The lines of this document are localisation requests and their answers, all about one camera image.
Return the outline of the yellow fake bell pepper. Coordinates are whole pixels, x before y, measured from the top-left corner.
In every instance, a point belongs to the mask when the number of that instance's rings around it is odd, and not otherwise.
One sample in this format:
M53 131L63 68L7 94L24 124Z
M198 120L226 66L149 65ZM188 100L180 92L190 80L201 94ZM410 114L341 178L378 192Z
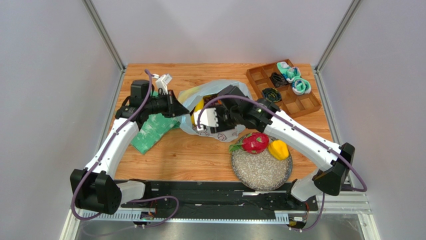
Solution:
M287 144L281 140L272 141L267 149L269 153L279 161L286 160L290 156Z

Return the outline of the red fake dragon fruit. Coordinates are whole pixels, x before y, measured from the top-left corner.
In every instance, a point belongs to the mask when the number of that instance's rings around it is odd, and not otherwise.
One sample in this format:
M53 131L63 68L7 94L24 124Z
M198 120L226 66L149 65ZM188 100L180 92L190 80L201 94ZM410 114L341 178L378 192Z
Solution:
M267 149L269 145L269 137L261 132L252 132L243 136L237 143L229 146L230 153L234 151L244 151L248 154L260 154Z

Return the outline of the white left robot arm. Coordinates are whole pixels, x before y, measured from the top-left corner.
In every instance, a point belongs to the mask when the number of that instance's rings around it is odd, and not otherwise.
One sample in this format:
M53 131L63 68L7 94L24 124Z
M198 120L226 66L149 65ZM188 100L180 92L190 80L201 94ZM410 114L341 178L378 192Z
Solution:
M70 175L74 209L100 214L114 214L125 203L141 200L146 190L143 180L114 180L118 165L133 138L149 116L161 114L165 118L189 114L172 90L159 90L148 80L135 80L130 96L115 114L113 127L105 142L83 169L74 169Z

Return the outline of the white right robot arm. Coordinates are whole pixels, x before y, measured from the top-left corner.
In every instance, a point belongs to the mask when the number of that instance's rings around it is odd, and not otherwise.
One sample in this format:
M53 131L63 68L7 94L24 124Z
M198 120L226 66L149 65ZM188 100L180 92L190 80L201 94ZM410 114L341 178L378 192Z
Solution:
M204 107L202 117L213 118L213 127L243 125L267 136L281 140L307 157L317 167L311 174L297 179L289 190L300 202L319 193L338 196L345 189L344 182L354 168L355 147L329 141L292 119L277 104L259 98L252 100L239 87L229 85L221 90L214 101L218 106Z

